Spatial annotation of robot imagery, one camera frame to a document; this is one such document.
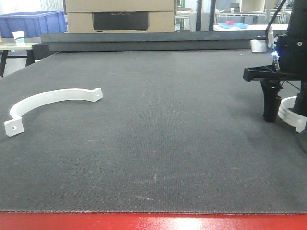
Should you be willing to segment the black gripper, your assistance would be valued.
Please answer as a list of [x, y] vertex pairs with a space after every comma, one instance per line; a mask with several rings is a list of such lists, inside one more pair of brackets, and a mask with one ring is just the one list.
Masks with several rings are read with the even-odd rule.
[[297, 95], [292, 111], [307, 116], [307, 75], [277, 71], [274, 65], [249, 67], [244, 69], [243, 79], [247, 82], [260, 81], [263, 92], [263, 118], [266, 122], [275, 122], [278, 115], [282, 89], [280, 81], [301, 81], [301, 90]]

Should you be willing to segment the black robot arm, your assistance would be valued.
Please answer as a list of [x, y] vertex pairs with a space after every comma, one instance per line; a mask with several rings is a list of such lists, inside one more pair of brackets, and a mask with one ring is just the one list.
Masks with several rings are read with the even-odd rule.
[[275, 42], [278, 59], [267, 66], [245, 68], [243, 79], [259, 81], [264, 98], [263, 118], [275, 122], [281, 97], [281, 81], [301, 81], [292, 111], [307, 115], [307, 2], [295, 0], [292, 7], [287, 33], [279, 35]]

